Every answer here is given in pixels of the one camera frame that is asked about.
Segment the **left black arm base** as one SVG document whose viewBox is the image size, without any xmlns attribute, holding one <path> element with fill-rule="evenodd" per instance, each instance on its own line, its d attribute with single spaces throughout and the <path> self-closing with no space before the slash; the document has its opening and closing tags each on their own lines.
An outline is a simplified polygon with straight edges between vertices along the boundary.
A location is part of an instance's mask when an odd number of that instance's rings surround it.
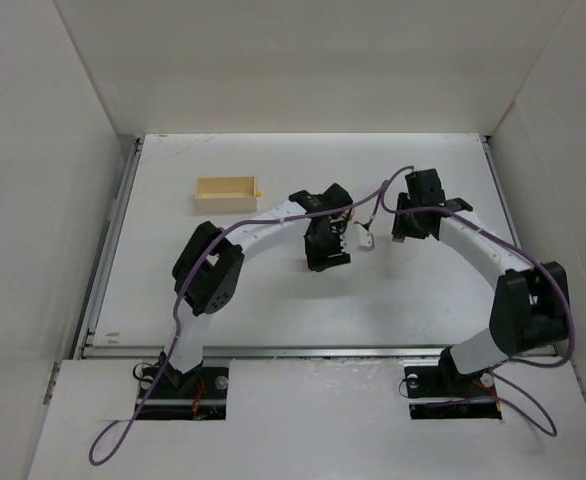
<svg viewBox="0 0 586 480">
<path fill-rule="evenodd" d="M 203 366 L 185 390 L 162 377 L 137 415 L 137 420 L 223 421 L 229 387 L 227 365 Z"/>
</svg>

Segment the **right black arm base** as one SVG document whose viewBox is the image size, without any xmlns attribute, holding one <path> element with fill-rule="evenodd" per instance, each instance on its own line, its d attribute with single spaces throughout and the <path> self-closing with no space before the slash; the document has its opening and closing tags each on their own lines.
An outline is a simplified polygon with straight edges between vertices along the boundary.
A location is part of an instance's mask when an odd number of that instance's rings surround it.
<svg viewBox="0 0 586 480">
<path fill-rule="evenodd" d="M 435 365 L 408 365 L 398 387 L 411 420 L 501 420 L 495 379 L 488 371 L 444 380 Z"/>
</svg>

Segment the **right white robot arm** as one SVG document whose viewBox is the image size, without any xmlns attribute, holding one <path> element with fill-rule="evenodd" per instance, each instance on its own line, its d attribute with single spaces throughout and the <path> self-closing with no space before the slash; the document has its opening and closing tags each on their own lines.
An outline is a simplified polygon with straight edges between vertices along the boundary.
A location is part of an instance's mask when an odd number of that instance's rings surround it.
<svg viewBox="0 0 586 480">
<path fill-rule="evenodd" d="M 575 326 L 565 269 L 557 262 L 542 264 L 492 233 L 467 201 L 446 196 L 436 170 L 412 171 L 405 181 L 393 236 L 438 240 L 494 292 L 487 327 L 441 352 L 439 382 L 459 389 L 493 367 L 558 342 L 566 342 L 566 353 L 573 354 Z"/>
</svg>

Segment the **cream plastic drawer box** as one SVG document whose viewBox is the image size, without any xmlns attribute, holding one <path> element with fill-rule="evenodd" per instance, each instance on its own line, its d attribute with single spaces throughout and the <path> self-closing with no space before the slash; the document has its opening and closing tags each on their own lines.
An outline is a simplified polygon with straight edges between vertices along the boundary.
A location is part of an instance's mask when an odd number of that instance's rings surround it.
<svg viewBox="0 0 586 480">
<path fill-rule="evenodd" d="M 254 176 L 200 177 L 195 203 L 202 214 L 254 213 L 260 196 Z"/>
</svg>

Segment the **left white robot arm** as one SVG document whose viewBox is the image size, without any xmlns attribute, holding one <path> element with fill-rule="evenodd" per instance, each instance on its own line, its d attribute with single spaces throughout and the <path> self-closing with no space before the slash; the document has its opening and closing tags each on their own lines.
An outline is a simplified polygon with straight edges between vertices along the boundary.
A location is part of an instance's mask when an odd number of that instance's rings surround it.
<svg viewBox="0 0 586 480">
<path fill-rule="evenodd" d="M 164 377 L 176 390 L 190 388 L 199 376 L 203 343 L 213 314 L 232 299 L 243 265 L 290 238 L 304 239 L 312 272 L 348 264 L 347 224 L 353 200 L 334 183 L 321 194 L 301 190 L 264 214 L 225 229 L 198 225 L 173 266 L 179 322 L 172 343 L 160 356 Z"/>
</svg>

